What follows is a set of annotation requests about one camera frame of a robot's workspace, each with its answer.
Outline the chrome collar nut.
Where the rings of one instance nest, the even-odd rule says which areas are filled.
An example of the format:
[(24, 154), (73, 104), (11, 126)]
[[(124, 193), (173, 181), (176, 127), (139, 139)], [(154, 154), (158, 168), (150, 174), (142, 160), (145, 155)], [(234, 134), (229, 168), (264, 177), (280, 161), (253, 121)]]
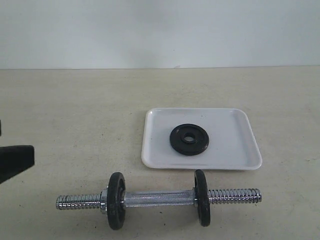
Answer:
[(103, 215), (107, 214), (107, 197), (108, 197), (108, 189), (103, 189), (100, 194), (100, 211)]

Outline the chrome threaded dumbbell bar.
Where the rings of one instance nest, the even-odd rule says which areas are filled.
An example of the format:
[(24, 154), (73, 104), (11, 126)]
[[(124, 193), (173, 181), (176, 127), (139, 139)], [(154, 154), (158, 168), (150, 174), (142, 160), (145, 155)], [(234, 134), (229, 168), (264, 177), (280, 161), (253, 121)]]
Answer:
[[(101, 193), (60, 195), (56, 199), (58, 210), (100, 209)], [(209, 189), (210, 205), (214, 204), (257, 204), (262, 194), (257, 188)], [(197, 206), (195, 189), (180, 191), (124, 192), (121, 201), (124, 208), (147, 208), (160, 206)]]

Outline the white rectangular plastic tray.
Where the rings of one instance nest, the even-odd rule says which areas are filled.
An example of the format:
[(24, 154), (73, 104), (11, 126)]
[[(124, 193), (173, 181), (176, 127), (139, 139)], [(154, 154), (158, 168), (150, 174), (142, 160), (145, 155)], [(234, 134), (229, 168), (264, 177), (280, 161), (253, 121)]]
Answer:
[[(194, 124), (206, 131), (207, 149), (187, 156), (170, 144), (172, 130)], [(237, 108), (155, 107), (145, 116), (141, 160), (153, 169), (257, 170), (262, 156), (248, 116)]]

